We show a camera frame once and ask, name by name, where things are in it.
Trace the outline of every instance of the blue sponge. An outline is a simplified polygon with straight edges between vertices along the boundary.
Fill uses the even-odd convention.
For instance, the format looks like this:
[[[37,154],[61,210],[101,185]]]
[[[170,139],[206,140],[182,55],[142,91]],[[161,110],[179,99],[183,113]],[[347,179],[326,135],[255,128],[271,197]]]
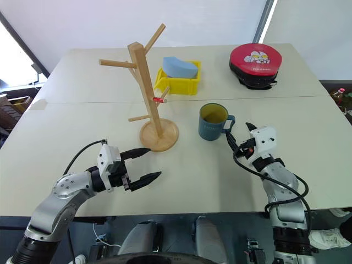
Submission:
[[[192,62],[184,62],[176,57],[163,58],[163,71],[173,78],[194,78],[198,68]]]

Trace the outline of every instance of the mug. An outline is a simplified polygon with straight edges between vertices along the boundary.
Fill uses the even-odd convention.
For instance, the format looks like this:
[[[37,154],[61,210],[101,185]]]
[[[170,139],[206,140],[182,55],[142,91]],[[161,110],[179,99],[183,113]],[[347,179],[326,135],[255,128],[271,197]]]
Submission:
[[[231,120],[230,128],[224,129],[227,120]],[[221,133],[231,131],[235,121],[235,117],[221,104],[207,103],[199,111],[198,133],[205,140],[215,140]]]

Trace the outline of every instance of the yellow plastic bin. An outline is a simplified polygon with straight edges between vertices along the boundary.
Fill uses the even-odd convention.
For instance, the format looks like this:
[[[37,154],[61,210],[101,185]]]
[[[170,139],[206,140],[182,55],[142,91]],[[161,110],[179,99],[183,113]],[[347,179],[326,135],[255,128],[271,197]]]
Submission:
[[[190,60],[198,68],[196,78],[183,79],[183,78],[170,78],[167,76],[163,69],[160,68],[155,81],[154,89],[159,89],[163,92],[167,86],[170,87],[170,94],[178,95],[195,95],[197,94],[197,85],[201,79],[202,63],[196,60]]]

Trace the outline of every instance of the cardboard box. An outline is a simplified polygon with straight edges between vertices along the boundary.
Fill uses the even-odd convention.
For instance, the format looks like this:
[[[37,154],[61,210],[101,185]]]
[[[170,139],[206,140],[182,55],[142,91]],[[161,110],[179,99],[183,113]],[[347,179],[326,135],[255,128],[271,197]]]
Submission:
[[[0,127],[13,129],[31,102],[30,96],[8,100],[6,95],[0,95]]]

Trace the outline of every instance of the table surface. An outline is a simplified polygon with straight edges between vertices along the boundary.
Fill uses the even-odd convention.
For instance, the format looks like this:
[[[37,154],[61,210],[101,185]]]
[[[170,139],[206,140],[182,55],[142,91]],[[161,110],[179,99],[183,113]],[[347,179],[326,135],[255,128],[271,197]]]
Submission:
[[[272,46],[281,53],[283,61],[277,85],[266,91],[248,90],[238,82],[229,68],[235,45],[152,48],[147,60],[153,84],[163,57],[202,61],[197,95],[168,95],[169,101],[327,95],[291,44]],[[61,59],[36,98],[45,98],[49,103],[143,102],[139,86],[128,69],[100,66],[99,59],[130,61],[127,48],[73,49]]]
[[[150,152],[126,163],[132,180],[160,170],[161,176],[135,192],[117,188],[111,194],[99,193],[82,205],[78,216],[262,211],[267,199],[261,180],[234,163],[225,136],[216,141],[199,137],[198,112],[207,102],[162,106],[161,116],[177,124],[179,140],[166,152]],[[307,181],[312,208],[351,205],[351,126],[332,99],[220,103],[236,116],[232,133],[239,141],[249,137],[245,122],[277,129],[274,155]],[[47,104],[29,109],[0,151],[0,214],[31,215],[72,157],[92,141],[107,138],[121,151],[141,147],[138,134],[145,120],[129,123],[127,117],[144,109],[144,103]],[[95,146],[84,152],[71,171],[95,165],[99,150]]]
[[[150,51],[154,74],[164,56],[203,62],[199,93],[170,95],[159,107],[161,117],[177,124],[179,140],[166,152],[126,162],[132,180],[162,171],[152,184],[135,192],[99,193],[78,216],[263,211],[267,198],[260,179],[236,166],[225,136],[216,141],[198,136],[199,109],[215,100],[236,116],[232,133],[239,141],[249,137],[245,122],[277,129],[274,155],[307,181],[312,208],[351,206],[352,127],[328,93],[291,45],[274,45],[284,58],[279,84],[248,90],[228,69],[233,47]],[[0,215],[30,216],[72,157],[92,141],[107,138],[121,151],[141,147],[146,120],[127,120],[146,113],[135,80],[127,69],[97,64],[99,58],[127,59],[123,54],[124,49],[73,50],[61,60],[0,150]],[[94,166],[99,150],[88,149],[71,171]]]

